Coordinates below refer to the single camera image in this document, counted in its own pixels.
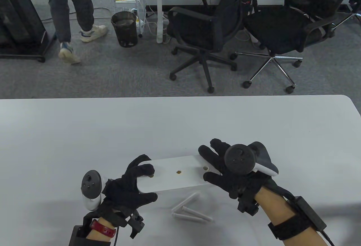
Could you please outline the person's right hand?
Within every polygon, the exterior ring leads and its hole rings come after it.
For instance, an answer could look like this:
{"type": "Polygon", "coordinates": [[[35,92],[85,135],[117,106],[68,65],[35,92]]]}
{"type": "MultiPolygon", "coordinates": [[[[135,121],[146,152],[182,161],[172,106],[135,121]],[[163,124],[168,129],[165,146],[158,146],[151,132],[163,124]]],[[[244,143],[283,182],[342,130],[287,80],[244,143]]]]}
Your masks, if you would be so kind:
{"type": "Polygon", "coordinates": [[[226,191],[232,199],[240,197],[245,190],[257,194],[265,180],[279,174],[266,147],[258,141],[231,146],[212,139],[210,147],[201,145],[198,152],[218,171],[218,174],[204,173],[203,179],[226,191]]]}

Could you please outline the person's left hand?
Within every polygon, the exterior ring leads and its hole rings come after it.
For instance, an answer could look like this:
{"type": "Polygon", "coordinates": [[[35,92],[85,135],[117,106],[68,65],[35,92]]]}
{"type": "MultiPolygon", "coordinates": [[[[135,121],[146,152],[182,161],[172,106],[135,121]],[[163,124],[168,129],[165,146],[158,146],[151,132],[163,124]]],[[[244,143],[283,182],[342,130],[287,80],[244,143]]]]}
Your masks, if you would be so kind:
{"type": "Polygon", "coordinates": [[[143,154],[134,159],[127,167],[121,178],[107,182],[103,191],[105,198],[98,208],[101,218],[111,223],[114,227],[125,227],[125,219],[136,209],[158,199],[156,193],[140,193],[137,187],[137,178],[151,176],[155,169],[151,164],[141,164],[150,161],[143,154]]]}

